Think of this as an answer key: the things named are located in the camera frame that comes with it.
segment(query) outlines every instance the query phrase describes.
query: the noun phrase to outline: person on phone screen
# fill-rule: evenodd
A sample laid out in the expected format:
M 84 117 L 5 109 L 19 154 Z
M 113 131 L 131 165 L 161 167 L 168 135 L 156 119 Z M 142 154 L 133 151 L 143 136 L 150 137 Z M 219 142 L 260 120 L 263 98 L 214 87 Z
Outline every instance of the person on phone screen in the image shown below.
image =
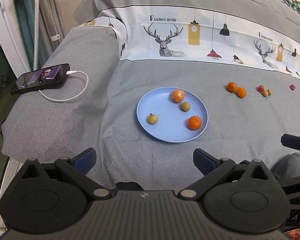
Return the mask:
M 52 68 L 48 68 L 48 69 L 45 69 L 44 71 L 42 71 L 42 73 L 40 74 L 40 76 L 38 78 L 38 81 L 41 84 L 53 82 L 55 80 L 55 77 L 49 77 L 51 71 L 52 71 Z

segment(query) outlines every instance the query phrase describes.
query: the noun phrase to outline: ribbed gray panel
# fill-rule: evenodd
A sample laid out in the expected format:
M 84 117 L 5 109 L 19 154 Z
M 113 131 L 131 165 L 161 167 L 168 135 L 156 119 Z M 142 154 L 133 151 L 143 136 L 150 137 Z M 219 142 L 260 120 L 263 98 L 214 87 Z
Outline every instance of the ribbed gray panel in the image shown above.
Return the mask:
M 287 237 L 279 231 L 252 236 L 226 231 L 205 217 L 196 202 L 180 200 L 172 191 L 119 191 L 112 199 L 94 201 L 86 215 L 65 230 L 46 235 L 27 235 L 10 230 L 0 238 L 0 240 L 77 239 L 281 240 Z

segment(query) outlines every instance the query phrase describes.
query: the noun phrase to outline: plate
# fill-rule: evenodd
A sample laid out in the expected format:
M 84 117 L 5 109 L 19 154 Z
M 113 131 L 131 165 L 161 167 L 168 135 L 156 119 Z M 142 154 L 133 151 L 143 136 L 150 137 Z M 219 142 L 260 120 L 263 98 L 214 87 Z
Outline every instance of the plate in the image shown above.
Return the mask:
M 171 99 L 175 87 L 162 87 L 149 91 L 139 101 L 137 105 L 137 117 L 139 123 L 153 137 L 170 143 L 181 143 L 191 141 L 203 133 L 208 124 L 208 111 L 202 101 L 194 94 L 185 92 L 183 102 L 190 103 L 190 110 L 181 110 L 181 103 L 175 103 Z M 158 116 L 156 124 L 149 124 L 147 118 L 149 114 Z M 192 131 L 188 128 L 188 119 L 197 115 L 202 120 L 201 127 Z

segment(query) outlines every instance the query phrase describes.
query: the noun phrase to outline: orange fruit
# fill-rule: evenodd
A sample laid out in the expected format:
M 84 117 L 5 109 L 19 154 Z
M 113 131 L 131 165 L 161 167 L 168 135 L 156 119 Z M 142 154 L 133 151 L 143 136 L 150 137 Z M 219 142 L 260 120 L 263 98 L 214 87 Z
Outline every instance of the orange fruit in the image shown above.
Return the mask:
M 237 94 L 239 98 L 244 98 L 247 95 L 247 92 L 244 88 L 238 87 Z
M 230 82 L 228 85 L 227 85 L 227 90 L 231 93 L 233 92 L 236 92 L 237 91 L 237 84 L 234 83 L 234 82 Z
M 184 98 L 185 98 L 185 93 L 182 90 L 177 89 L 172 92 L 172 100 L 174 102 L 180 103 Z
M 194 115 L 191 116 L 188 120 L 188 127 L 191 130 L 198 130 L 201 127 L 202 121 L 200 119 L 200 117 Z

